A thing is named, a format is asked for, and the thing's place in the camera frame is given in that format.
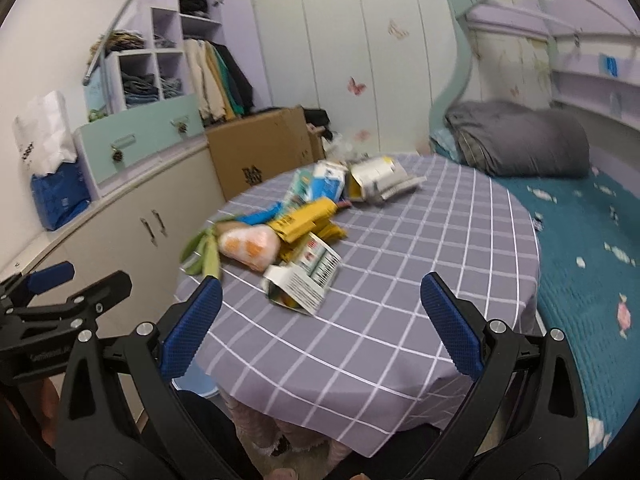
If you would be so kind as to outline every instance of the black pants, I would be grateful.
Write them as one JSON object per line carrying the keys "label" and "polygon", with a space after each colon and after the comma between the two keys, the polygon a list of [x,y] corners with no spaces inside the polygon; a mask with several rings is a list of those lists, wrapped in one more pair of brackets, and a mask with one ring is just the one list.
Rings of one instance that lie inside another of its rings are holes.
{"label": "black pants", "polygon": [[[196,394],[178,392],[178,396],[191,419],[216,449],[220,458],[242,480],[262,480],[262,475],[254,467],[236,436],[236,427],[227,416],[215,404]],[[367,475],[371,480],[404,478],[436,441],[439,433],[439,430],[428,424],[397,433],[372,458],[351,453],[325,480],[349,480],[360,473]],[[168,459],[151,423],[147,423],[142,437],[152,452]]]}

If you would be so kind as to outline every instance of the blue bag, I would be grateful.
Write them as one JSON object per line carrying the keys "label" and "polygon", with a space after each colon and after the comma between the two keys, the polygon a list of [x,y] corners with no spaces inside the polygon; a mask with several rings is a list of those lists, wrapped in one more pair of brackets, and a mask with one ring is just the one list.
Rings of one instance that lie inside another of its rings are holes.
{"label": "blue bag", "polygon": [[84,211],[91,202],[76,162],[64,162],[56,173],[31,177],[31,194],[47,231],[55,231]]}

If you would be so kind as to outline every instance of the teal bedsheet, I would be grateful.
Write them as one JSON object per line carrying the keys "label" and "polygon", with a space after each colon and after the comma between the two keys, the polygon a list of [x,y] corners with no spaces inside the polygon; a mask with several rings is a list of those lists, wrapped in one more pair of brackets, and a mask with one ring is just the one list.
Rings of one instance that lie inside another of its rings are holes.
{"label": "teal bedsheet", "polygon": [[640,397],[640,200],[596,169],[497,181],[542,224],[538,311],[574,352],[593,461]]}

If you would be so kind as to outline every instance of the tablecloth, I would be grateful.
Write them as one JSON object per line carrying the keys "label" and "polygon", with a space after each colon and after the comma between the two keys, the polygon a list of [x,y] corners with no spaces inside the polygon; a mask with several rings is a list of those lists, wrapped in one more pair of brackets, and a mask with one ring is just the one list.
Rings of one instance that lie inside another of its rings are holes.
{"label": "tablecloth", "polygon": [[[395,432],[446,427],[471,381],[453,365],[419,300],[435,270],[487,319],[532,329],[539,256],[529,213],[484,174],[440,156],[397,156],[427,177],[383,206],[355,205],[336,223],[342,265],[317,317],[271,304],[261,276],[223,266],[224,302],[196,362],[233,399],[372,456]],[[228,202],[221,214],[266,209],[282,174]],[[180,272],[183,301],[199,278]]]}

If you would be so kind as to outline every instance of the orange and white package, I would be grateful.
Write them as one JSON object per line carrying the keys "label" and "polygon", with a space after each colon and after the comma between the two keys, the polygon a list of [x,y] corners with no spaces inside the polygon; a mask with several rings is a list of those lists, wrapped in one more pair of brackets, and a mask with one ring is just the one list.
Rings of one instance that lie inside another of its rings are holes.
{"label": "orange and white package", "polygon": [[267,225],[236,229],[224,233],[219,241],[220,252],[258,272],[264,272],[276,261],[280,238]]}

